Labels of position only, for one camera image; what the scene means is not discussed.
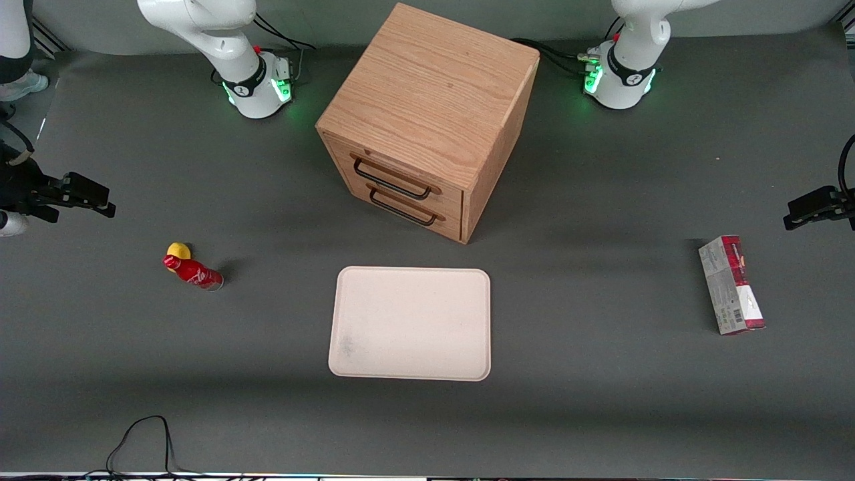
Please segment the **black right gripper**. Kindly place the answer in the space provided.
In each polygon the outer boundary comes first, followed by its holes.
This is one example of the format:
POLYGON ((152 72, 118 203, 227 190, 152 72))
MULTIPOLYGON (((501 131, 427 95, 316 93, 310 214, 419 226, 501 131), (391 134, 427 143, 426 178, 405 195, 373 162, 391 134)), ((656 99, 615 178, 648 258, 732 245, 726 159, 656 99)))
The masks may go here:
POLYGON ((31 158, 16 165, 3 158, 1 186, 2 225, 28 225, 30 217, 56 223, 60 213, 54 204, 95 211, 109 218, 116 215, 107 186, 77 172, 68 172, 63 179, 47 176, 31 158))

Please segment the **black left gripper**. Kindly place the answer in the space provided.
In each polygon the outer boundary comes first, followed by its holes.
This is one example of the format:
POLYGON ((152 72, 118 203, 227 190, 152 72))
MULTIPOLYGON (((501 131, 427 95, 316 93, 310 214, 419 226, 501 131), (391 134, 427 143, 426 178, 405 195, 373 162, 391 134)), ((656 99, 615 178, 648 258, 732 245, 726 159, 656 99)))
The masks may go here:
POLYGON ((783 217, 787 231, 827 220, 828 212, 834 211, 838 216, 848 219, 852 231, 855 231, 853 189, 842 189, 839 192, 833 186, 822 186, 790 201, 788 210, 789 214, 783 217))

